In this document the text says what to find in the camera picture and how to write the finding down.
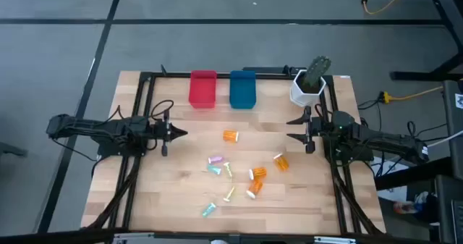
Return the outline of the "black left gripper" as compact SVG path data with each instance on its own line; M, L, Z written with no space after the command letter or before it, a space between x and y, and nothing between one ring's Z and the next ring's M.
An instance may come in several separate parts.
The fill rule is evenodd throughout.
M147 126L147 150L154 151L158 142L161 142L161 155L167 156L170 140L185 136L187 132L170 123L169 110L157 114L151 113L150 119L154 123Z

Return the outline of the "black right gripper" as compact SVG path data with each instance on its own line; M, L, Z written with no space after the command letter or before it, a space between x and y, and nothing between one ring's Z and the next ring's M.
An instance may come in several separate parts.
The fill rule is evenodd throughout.
M306 153L313 153L315 151L315 142L313 137L327 136L331 130L331 123L325 120L323 117L312 117L311 107L305 107L305 114L301 117L288 121L287 125L302 125L307 122L306 134L294 134L288 133L287 136L298 140L305 145Z

